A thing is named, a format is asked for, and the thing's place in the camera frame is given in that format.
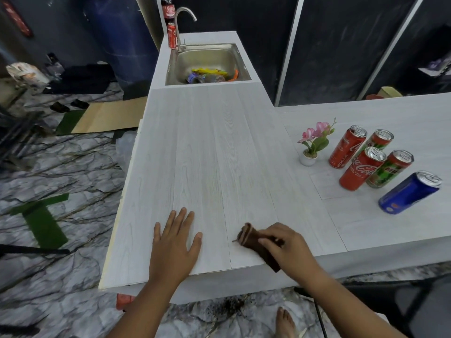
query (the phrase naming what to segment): metal faucet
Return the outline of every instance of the metal faucet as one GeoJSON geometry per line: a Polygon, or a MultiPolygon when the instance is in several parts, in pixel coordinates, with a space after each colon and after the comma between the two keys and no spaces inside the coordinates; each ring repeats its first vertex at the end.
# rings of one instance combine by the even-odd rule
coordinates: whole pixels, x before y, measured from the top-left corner
{"type": "Polygon", "coordinates": [[[182,43],[180,42],[179,25],[178,25],[178,23],[177,23],[177,18],[178,18],[178,16],[179,16],[179,14],[180,14],[181,12],[183,12],[183,11],[188,12],[188,13],[193,17],[193,20],[194,20],[195,22],[197,21],[197,18],[196,18],[196,16],[194,15],[193,11],[190,10],[189,8],[186,8],[186,7],[180,7],[180,8],[175,12],[175,31],[176,31],[176,33],[177,33],[177,50],[178,50],[179,53],[182,52],[182,47],[186,47],[186,44],[185,44],[185,40],[184,40],[184,39],[183,39],[183,45],[182,45],[182,43]]]}

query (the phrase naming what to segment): pepsi can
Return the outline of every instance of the pepsi can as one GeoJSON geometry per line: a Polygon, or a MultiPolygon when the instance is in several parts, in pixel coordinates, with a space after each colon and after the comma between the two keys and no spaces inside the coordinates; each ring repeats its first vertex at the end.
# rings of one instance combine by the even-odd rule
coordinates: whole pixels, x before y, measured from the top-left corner
{"type": "Polygon", "coordinates": [[[392,215],[408,209],[413,204],[440,189],[442,180],[431,172],[418,171],[379,199],[380,208],[392,215]]]}

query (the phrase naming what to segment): blue barrel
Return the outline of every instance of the blue barrel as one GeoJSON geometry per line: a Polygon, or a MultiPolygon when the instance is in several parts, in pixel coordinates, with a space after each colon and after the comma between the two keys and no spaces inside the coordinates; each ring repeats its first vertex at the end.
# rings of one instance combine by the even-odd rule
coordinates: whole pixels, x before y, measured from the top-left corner
{"type": "Polygon", "coordinates": [[[136,0],[86,0],[84,13],[121,87],[151,81],[158,50],[136,0]]]}

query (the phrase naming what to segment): can lid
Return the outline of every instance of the can lid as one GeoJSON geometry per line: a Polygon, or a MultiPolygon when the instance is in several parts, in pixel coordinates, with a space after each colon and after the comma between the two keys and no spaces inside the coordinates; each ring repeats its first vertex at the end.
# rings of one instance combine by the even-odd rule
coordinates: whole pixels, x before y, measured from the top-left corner
{"type": "Polygon", "coordinates": [[[367,147],[365,148],[365,154],[367,157],[376,160],[376,161],[385,161],[387,160],[387,155],[382,152],[379,148],[376,147],[367,147]]]}
{"type": "Polygon", "coordinates": [[[394,150],[392,154],[395,158],[397,158],[401,162],[412,163],[415,161],[414,155],[406,150],[394,150]]]}
{"type": "Polygon", "coordinates": [[[426,171],[418,171],[417,172],[417,178],[420,180],[424,185],[430,186],[430,187],[440,187],[442,184],[442,179],[440,179],[437,175],[426,172],[426,171]]]}
{"type": "Polygon", "coordinates": [[[395,136],[389,132],[388,130],[385,129],[378,129],[374,132],[377,136],[379,136],[381,139],[384,140],[393,140],[395,138],[395,136]]]}
{"type": "Polygon", "coordinates": [[[351,133],[357,137],[366,137],[368,135],[368,132],[365,129],[356,124],[349,129],[351,130],[351,133]]]}

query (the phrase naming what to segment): sink basin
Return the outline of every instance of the sink basin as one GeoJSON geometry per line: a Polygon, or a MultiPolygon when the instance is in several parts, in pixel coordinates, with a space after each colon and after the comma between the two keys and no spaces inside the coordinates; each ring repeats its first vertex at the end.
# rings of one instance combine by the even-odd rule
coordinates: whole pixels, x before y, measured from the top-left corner
{"type": "Polygon", "coordinates": [[[187,45],[183,52],[171,51],[166,85],[188,84],[187,77],[195,68],[218,69],[233,78],[238,70],[237,81],[250,81],[251,78],[235,44],[187,45]]]}

